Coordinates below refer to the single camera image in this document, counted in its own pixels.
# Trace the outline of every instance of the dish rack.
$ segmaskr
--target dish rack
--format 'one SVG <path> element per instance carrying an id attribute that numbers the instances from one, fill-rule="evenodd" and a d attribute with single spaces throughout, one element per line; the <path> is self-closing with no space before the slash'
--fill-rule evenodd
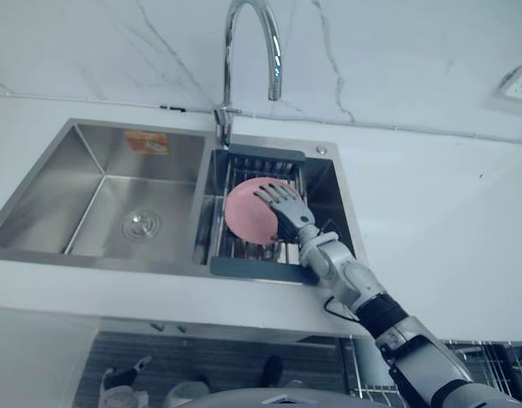
<path id="1" fill-rule="evenodd" d="M 352 358 L 355 361 L 354 345 Z M 468 368 L 477 383 L 484 383 L 522 402 L 522 343 L 445 342 Z M 393 407 L 407 407 L 396 386 L 365 384 L 357 365 L 350 371 L 355 396 Z"/>
<path id="2" fill-rule="evenodd" d="M 308 202 L 304 188 L 300 163 L 289 161 L 271 161 L 264 158 L 233 156 L 229 160 L 225 174 L 224 199 L 222 214 L 229 193 L 240 183 L 259 177 L 271 177 L 284 180 L 293 187 L 305 202 Z M 215 256 L 227 258 L 244 258 L 279 264 L 299 265 L 298 245 L 279 241 L 272 245 L 257 245 L 244 241 L 236 236 L 228 227 L 224 217 L 219 226 L 216 238 Z"/>
<path id="3" fill-rule="evenodd" d="M 314 272 L 299 264 L 298 244 L 277 241 L 271 245 L 257 245 L 247 242 L 230 230 L 224 218 L 229 193 L 243 181 L 259 177 L 285 181 L 308 204 L 304 169 L 310 165 L 312 173 L 312 163 L 304 153 L 235 144 L 228 152 L 220 153 L 218 163 L 224 177 L 218 178 L 222 185 L 214 188 L 221 195 L 218 195 L 220 203 L 214 206 L 210 248 L 212 273 L 258 280 L 317 283 Z"/>

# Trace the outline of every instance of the orange label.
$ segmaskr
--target orange label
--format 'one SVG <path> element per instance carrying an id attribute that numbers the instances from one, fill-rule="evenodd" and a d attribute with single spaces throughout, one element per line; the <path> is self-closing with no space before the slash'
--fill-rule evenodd
<path id="1" fill-rule="evenodd" d="M 126 130 L 128 146 L 144 155 L 168 155 L 168 142 L 165 133 L 140 132 Z"/>

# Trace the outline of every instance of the faucet spout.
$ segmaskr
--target faucet spout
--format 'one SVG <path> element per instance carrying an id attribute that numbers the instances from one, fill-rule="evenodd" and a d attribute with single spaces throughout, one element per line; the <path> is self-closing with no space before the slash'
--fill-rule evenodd
<path id="1" fill-rule="evenodd" d="M 281 96 L 281 45 L 278 26 L 275 16 L 270 9 L 267 0 L 232 0 L 227 20 L 225 23 L 225 54 L 224 54 L 224 102 L 214 111 L 216 122 L 218 123 L 218 133 L 221 142 L 229 146 L 233 110 L 230 101 L 231 86 L 231 64 L 233 58 L 233 36 L 235 33 L 236 17 L 242 6 L 249 3 L 255 10 L 256 15 L 261 21 L 265 45 L 269 60 L 269 100 L 278 100 Z"/>

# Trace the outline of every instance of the marble backsplash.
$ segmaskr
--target marble backsplash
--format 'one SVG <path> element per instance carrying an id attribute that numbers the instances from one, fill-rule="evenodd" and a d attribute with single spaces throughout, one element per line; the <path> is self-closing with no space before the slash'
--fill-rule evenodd
<path id="1" fill-rule="evenodd" d="M 229 0 L 0 0 L 0 94 L 212 109 Z M 275 118 L 377 122 L 522 139 L 496 92 L 522 64 L 522 0 L 272 0 L 283 89 L 245 7 L 233 103 Z"/>

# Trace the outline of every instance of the pink plate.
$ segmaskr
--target pink plate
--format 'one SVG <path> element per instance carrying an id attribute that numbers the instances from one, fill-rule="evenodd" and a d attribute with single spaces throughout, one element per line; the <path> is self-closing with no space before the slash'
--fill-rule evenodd
<path id="1" fill-rule="evenodd" d="M 278 178 L 250 178 L 238 184 L 227 196 L 225 222 L 236 236 L 259 245 L 276 241 L 278 219 L 263 200 L 253 195 L 262 184 L 288 185 Z"/>

